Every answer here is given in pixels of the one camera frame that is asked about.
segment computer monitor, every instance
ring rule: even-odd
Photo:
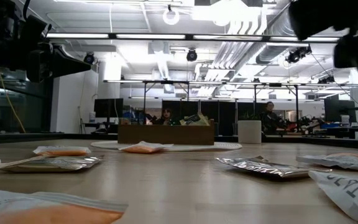
[[[94,101],[94,112],[97,118],[121,118],[123,107],[124,99],[97,99]]]
[[[349,110],[355,108],[354,101],[349,100],[324,100],[324,107],[326,112],[326,121],[341,122],[341,115],[349,115],[349,122],[355,123],[356,111]]]

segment table surface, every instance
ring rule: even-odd
[[[235,151],[129,154],[96,149],[89,140],[0,144],[2,162],[33,157],[37,146],[88,146],[105,161],[84,172],[13,174],[0,171],[0,190],[62,192],[128,202],[123,223],[356,223],[309,178],[274,182],[248,175],[216,157],[264,156],[298,165],[300,155],[357,152],[358,149],[309,144],[249,144]],[[358,176],[358,172],[335,170]]]

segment wooden box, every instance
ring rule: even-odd
[[[141,141],[160,144],[213,146],[214,126],[129,125],[118,126],[118,143]]]

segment silver foil packet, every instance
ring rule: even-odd
[[[103,156],[37,156],[0,164],[0,170],[11,172],[69,172],[87,169],[102,161]]]
[[[309,168],[290,166],[285,164],[276,164],[269,162],[262,156],[246,159],[225,159],[216,158],[219,162],[236,168],[245,169],[254,173],[262,174],[269,177],[294,178],[308,177]],[[331,170],[319,170],[321,172],[330,172]]]

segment person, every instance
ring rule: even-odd
[[[265,111],[262,113],[262,131],[265,134],[276,134],[277,128],[285,129],[285,122],[273,112],[274,103],[266,103]]]
[[[152,123],[158,125],[172,125],[172,110],[165,108],[162,110],[161,118]]]

